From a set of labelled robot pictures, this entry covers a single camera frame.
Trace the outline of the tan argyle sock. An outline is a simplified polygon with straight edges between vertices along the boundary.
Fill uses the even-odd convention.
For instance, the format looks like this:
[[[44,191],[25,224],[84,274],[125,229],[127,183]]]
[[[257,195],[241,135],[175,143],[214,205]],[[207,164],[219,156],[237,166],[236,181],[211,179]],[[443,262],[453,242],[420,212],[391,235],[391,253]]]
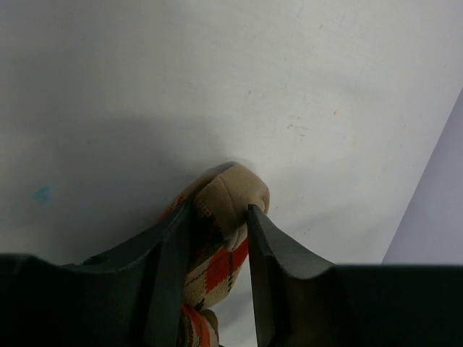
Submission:
[[[267,185],[239,163],[212,168],[189,185],[165,211],[188,202],[190,252],[177,346],[218,346],[211,307],[230,293],[248,256],[247,209],[270,207]]]

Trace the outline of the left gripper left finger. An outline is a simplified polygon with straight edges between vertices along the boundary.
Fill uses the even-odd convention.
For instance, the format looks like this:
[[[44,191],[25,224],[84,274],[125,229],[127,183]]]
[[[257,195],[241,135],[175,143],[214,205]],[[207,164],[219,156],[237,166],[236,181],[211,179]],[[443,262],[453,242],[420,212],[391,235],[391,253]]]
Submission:
[[[183,203],[128,241],[68,264],[62,346],[175,346],[189,253]]]

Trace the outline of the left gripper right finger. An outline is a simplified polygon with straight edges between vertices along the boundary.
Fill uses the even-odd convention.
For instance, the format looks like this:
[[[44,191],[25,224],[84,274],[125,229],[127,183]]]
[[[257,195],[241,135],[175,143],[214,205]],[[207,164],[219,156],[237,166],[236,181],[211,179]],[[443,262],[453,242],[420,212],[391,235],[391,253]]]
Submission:
[[[257,205],[248,207],[247,226],[258,345],[323,345],[332,263],[284,233]]]

